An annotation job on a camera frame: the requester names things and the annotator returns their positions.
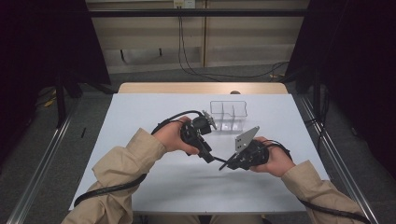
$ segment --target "beige jacket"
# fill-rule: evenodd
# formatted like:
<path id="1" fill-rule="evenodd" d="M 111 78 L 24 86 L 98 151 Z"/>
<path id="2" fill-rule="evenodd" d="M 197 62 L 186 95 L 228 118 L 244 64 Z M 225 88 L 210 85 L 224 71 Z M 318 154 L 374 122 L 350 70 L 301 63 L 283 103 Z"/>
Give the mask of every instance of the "beige jacket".
<path id="1" fill-rule="evenodd" d="M 97 178 L 90 189 L 124 184 L 147 174 L 165 153 L 164 146 L 139 129 L 126 147 L 114 147 L 93 167 Z M 359 206 L 339 192 L 329 181 L 320 180 L 310 161 L 303 162 L 282 176 L 286 187 L 298 198 L 328 208 L 362 214 Z M 82 201 L 63 223 L 132 223 L 131 194 L 138 187 Z M 359 223 L 308 209 L 313 223 Z"/>

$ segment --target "plastic compartment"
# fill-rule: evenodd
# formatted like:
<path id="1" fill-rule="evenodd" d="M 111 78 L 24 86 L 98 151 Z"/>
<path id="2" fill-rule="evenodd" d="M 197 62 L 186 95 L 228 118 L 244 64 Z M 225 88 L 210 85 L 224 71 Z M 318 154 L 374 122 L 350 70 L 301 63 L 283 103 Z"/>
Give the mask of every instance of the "plastic compartment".
<path id="1" fill-rule="evenodd" d="M 248 116 L 245 101 L 211 101 L 210 114 L 218 131 L 242 132 Z"/>

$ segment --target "white tabletop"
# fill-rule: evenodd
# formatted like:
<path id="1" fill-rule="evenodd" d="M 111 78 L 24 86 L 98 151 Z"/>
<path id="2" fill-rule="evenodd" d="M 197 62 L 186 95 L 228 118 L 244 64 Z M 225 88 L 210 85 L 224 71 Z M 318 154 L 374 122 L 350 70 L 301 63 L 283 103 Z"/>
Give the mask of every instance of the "white tabletop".
<path id="1" fill-rule="evenodd" d="M 263 135 L 282 143 L 295 163 L 311 160 L 321 178 L 328 179 L 299 111 L 289 94 L 115 94 L 75 199 L 96 181 L 92 167 L 114 146 L 126 146 L 139 127 L 149 133 L 157 123 L 187 110 L 210 111 L 211 101 L 246 101 L 244 131 L 260 126 Z M 212 155 L 228 159 L 240 133 L 204 135 Z M 219 171 L 221 163 L 207 164 L 184 152 L 167 153 L 155 163 L 133 194 L 133 208 L 141 213 L 279 213 L 304 211 L 283 185 L 268 174 L 242 169 Z"/>

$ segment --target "metal rail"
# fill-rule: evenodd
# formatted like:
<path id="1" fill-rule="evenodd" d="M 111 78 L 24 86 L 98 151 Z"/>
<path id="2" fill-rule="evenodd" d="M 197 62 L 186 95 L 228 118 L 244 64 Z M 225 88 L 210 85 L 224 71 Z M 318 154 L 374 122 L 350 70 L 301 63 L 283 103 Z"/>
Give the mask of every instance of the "metal rail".
<path id="1" fill-rule="evenodd" d="M 303 102 L 304 109 L 306 110 L 309 118 L 314 119 L 315 114 L 313 112 L 313 106 L 311 102 L 308 100 L 306 96 L 303 96 L 301 100 Z M 314 127 L 318 135 L 320 135 L 320 132 L 323 128 L 322 123 L 315 122 Z M 367 202 L 366 197 L 363 195 L 361 189 L 358 187 L 358 184 L 353 179 L 352 174 L 347 169 L 346 164 L 341 158 L 341 155 L 339 154 L 337 148 L 332 142 L 332 139 L 330 138 L 326 129 L 324 129 L 322 132 L 321 142 L 324 145 L 324 148 L 326 149 L 327 153 L 329 154 L 332 163 L 334 164 L 335 169 L 337 170 L 337 173 L 340 175 L 344 185 L 346 186 L 346 190 L 348 191 L 349 196 L 361 207 L 364 215 L 366 215 L 366 217 L 370 219 L 372 224 L 378 224 L 378 221 L 370 207 L 370 204 Z"/>
<path id="2" fill-rule="evenodd" d="M 159 9 L 91 9 L 89 11 L 36 11 L 51 17 L 322 17 L 334 12 L 308 9 L 268 8 L 159 8 Z"/>
<path id="3" fill-rule="evenodd" d="M 62 126 L 56 129 L 52 139 L 47 147 L 47 150 L 41 159 L 38 167 L 35 169 L 35 173 L 29 181 L 28 186 L 23 192 L 22 196 L 18 200 L 17 205 L 12 211 L 7 224 L 22 224 L 25 220 L 30 207 L 32 206 L 33 201 L 35 200 L 35 196 L 40 190 L 41 184 L 46 176 L 46 173 L 51 165 L 53 158 L 55 157 L 56 151 L 61 144 L 64 134 L 69 126 L 71 117 L 76 112 L 76 108 L 78 107 L 79 99 L 76 100 L 70 109 L 70 113 L 66 117 L 66 120 L 62 124 Z"/>

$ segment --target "black cord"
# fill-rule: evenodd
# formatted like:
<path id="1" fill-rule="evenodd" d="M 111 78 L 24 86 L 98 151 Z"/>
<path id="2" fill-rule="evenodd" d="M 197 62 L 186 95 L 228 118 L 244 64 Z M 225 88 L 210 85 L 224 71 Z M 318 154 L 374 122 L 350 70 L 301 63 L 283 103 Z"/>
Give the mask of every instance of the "black cord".
<path id="1" fill-rule="evenodd" d="M 289 62 L 274 63 L 274 64 L 272 65 L 272 69 L 271 69 L 272 75 L 271 75 L 271 78 L 270 78 L 269 82 L 274 81 L 274 79 L 275 79 L 275 70 L 276 70 L 277 68 L 279 68 L 280 66 L 282 66 L 283 64 L 287 64 L 287 63 L 289 63 Z"/>
<path id="2" fill-rule="evenodd" d="M 228 162 L 230 162 L 233 158 L 235 158 L 235 156 L 236 156 L 236 153 L 234 153 L 226 162 L 224 162 L 224 163 L 220 166 L 219 170 L 222 170 L 222 169 L 228 164 Z"/>
<path id="3" fill-rule="evenodd" d="M 179 24 L 179 39 L 178 39 L 178 62 L 179 65 L 181 67 L 181 69 L 190 74 L 190 75 L 196 75 L 196 76 L 200 76 L 200 77 L 206 77 L 209 79 L 212 79 L 214 81 L 217 82 L 221 82 L 218 79 L 215 79 L 213 77 L 240 77 L 240 78 L 254 78 L 254 77 L 263 77 L 265 75 L 274 73 L 274 71 L 279 68 L 280 66 L 289 63 L 289 62 L 281 62 L 281 63 L 274 63 L 272 66 L 272 69 L 268 72 L 262 73 L 262 74 L 258 74 L 258 75 L 254 75 L 254 76 L 233 76 L 233 75 L 226 75 L 226 74 L 212 74 L 212 73 L 197 73 L 194 69 L 191 68 L 189 61 L 187 59 L 187 54 L 186 54 L 186 49 L 185 49 L 185 45 L 184 45 L 184 32 L 183 32 L 183 19 L 181 17 L 178 17 L 178 24 Z M 184 53 L 184 58 L 186 60 L 186 64 L 187 66 L 190 68 L 191 72 L 187 71 L 183 65 L 181 64 L 181 59 L 180 59 L 180 53 L 181 53 L 181 48 L 183 48 L 183 53 Z"/>
<path id="4" fill-rule="evenodd" d="M 192 71 L 192 73 L 189 72 L 189 71 L 187 71 L 187 70 L 183 67 L 183 65 L 181 64 L 181 59 L 180 59 L 180 51 L 181 51 L 181 46 L 180 46 L 180 45 L 181 45 L 181 42 L 182 42 L 182 44 L 183 44 L 183 51 L 184 51 L 184 57 L 185 57 L 185 60 L 186 60 L 186 64 L 187 64 L 187 66 L 190 68 L 190 70 Z M 181 68 L 185 73 L 190 74 L 190 75 L 199 76 L 199 77 L 206 77 L 206 76 L 203 75 L 203 74 L 198 74 L 198 73 L 196 73 L 196 72 L 191 68 L 191 66 L 190 66 L 190 64 L 189 64 L 189 61 L 187 60 L 186 48 L 185 48 L 185 46 L 184 46 L 183 19 L 182 19 L 181 17 L 178 17 L 178 55 L 177 55 L 177 56 L 178 56 L 178 63 L 180 64 L 180 68 Z M 213 78 L 213 77 L 206 77 L 206 78 L 209 78 L 209 79 L 211 79 L 211 80 L 220 82 L 220 80 L 217 80 L 217 79 L 215 79 L 215 78 Z"/>
<path id="5" fill-rule="evenodd" d="M 147 174 L 142 174 L 136 180 L 133 180 L 133 181 L 131 181 L 129 183 L 126 183 L 126 184 L 120 184 L 120 185 L 117 185 L 117 186 L 108 187 L 108 188 L 102 188 L 102 189 L 95 189 L 95 190 L 86 192 L 84 194 L 81 194 L 78 198 L 76 198 L 74 206 L 76 207 L 82 201 L 87 200 L 87 199 L 92 198 L 92 197 L 105 195 L 105 194 L 108 194 L 108 193 L 114 192 L 114 191 L 119 191 L 119 190 L 124 190 L 124 189 L 131 189 L 131 188 L 139 185 L 140 183 L 142 183 L 143 180 L 146 178 L 146 176 L 147 176 Z"/>
<path id="6" fill-rule="evenodd" d="M 221 161 L 224 163 L 227 163 L 227 161 L 225 161 L 224 159 L 218 158 L 218 157 L 213 157 L 216 161 Z"/>
<path id="7" fill-rule="evenodd" d="M 190 113 L 196 113 L 199 116 L 203 116 L 203 114 L 201 112 L 197 111 L 197 110 L 188 110 L 188 111 L 176 114 L 173 117 L 171 117 L 169 119 L 166 119 L 162 123 L 158 124 L 158 126 L 154 129 L 154 131 L 152 131 L 151 134 L 154 134 L 154 133 L 158 132 L 158 130 L 160 130 L 163 126 L 165 126 L 166 124 L 168 124 L 170 122 L 177 122 L 177 121 L 181 122 L 180 120 L 172 120 L 172 119 L 175 119 L 177 117 L 180 117 L 180 116 L 185 115 L 185 114 L 190 114 Z M 80 195 L 78 198 L 76 198 L 74 206 L 76 207 L 82 201 L 87 200 L 87 199 L 92 198 L 92 197 L 108 194 L 108 193 L 111 193 L 111 192 L 114 192 L 114 191 L 119 191 L 119 190 L 133 188 L 133 187 L 139 185 L 140 183 L 142 183 L 143 180 L 146 178 L 146 176 L 147 176 L 147 174 L 142 174 L 136 180 L 133 180 L 133 181 L 131 181 L 129 183 L 126 183 L 126 184 L 120 184 L 120 185 L 113 186 L 113 187 L 95 189 L 95 190 L 86 192 L 86 193 Z"/>
<path id="8" fill-rule="evenodd" d="M 337 216 L 337 217 L 347 217 L 347 218 L 351 218 L 351 219 L 355 219 L 358 220 L 362 223 L 365 224 L 371 224 L 370 220 L 367 219 L 367 217 L 361 216 L 359 214 L 355 214 L 355 213 L 350 213 L 350 212 L 345 212 L 345 211 L 339 211 L 339 210 L 335 210 L 335 209 L 331 209 L 331 208 L 325 208 L 325 207 L 321 207 L 303 200 L 298 199 L 305 207 L 310 208 L 312 210 L 321 212 L 321 213 L 325 213 L 325 214 L 329 214 L 329 215 L 333 215 L 333 216 Z"/>
<path id="9" fill-rule="evenodd" d="M 176 114 L 173 117 L 171 117 L 169 119 L 165 119 L 163 122 L 159 123 L 157 125 L 157 127 L 155 127 L 155 129 L 151 132 L 151 134 L 158 132 L 158 130 L 160 130 L 163 126 L 165 126 L 166 124 L 168 124 L 172 121 L 179 121 L 179 120 L 173 120 L 173 119 L 183 116 L 183 115 L 186 115 L 186 114 L 198 114 L 198 116 L 203 116 L 203 114 L 201 112 L 199 112 L 198 110 L 188 110 L 188 111 Z"/>

